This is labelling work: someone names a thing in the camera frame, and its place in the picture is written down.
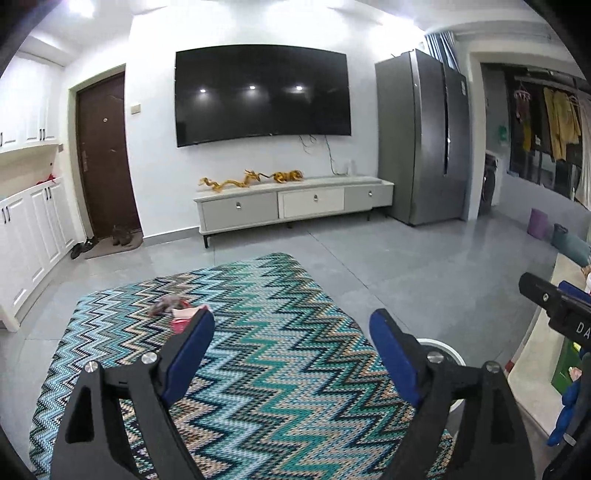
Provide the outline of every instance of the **purple bucket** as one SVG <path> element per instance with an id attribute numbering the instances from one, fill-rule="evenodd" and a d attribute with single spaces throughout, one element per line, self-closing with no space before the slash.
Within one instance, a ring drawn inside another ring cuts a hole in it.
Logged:
<path id="1" fill-rule="evenodd" d="M 538 240 L 543 240 L 548 231 L 548 215 L 536 208 L 531 209 L 530 224 L 527 233 Z"/>

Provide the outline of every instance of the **black tv screen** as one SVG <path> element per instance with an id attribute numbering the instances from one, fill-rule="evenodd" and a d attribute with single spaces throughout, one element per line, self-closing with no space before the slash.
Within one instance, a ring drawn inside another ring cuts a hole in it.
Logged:
<path id="1" fill-rule="evenodd" d="M 279 45 L 177 52 L 177 145 L 260 135 L 350 135 L 342 53 Z"/>

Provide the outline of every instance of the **tv stand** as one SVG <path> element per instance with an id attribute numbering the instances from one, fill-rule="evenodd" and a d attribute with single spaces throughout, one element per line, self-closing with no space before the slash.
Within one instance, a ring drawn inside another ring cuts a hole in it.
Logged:
<path id="1" fill-rule="evenodd" d="M 375 177 L 317 177 L 288 183 L 259 183 L 221 192 L 199 190 L 199 232 L 205 248 L 214 233 L 287 223 L 392 205 L 394 184 Z"/>

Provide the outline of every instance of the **door handle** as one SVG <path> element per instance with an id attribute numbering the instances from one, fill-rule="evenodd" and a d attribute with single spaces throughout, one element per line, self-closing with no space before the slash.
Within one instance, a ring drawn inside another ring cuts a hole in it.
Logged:
<path id="1" fill-rule="evenodd" d="M 88 171 L 88 162 L 86 161 L 86 150 L 82 150 L 82 169 Z"/>

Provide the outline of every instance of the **gold dragon sculpture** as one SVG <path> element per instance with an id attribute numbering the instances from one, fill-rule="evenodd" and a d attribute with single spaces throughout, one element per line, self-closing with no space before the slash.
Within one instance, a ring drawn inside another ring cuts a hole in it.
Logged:
<path id="1" fill-rule="evenodd" d="M 265 177 L 266 179 L 273 179 L 277 183 L 286 183 L 288 181 L 301 181 L 304 178 L 304 175 L 300 170 L 292 170 L 288 172 L 276 171 L 271 175 L 265 175 L 264 173 L 256 173 L 254 170 L 245 170 L 244 174 L 245 175 L 243 181 L 226 180 L 222 183 L 218 183 L 216 181 L 209 180 L 207 177 L 203 177 L 201 180 L 199 180 L 199 184 L 205 184 L 208 187 L 211 187 L 212 190 L 214 190 L 215 192 L 221 192 L 222 189 L 229 184 L 235 185 L 236 187 L 240 188 L 248 188 L 250 186 L 251 181 L 261 181 L 261 177 Z"/>

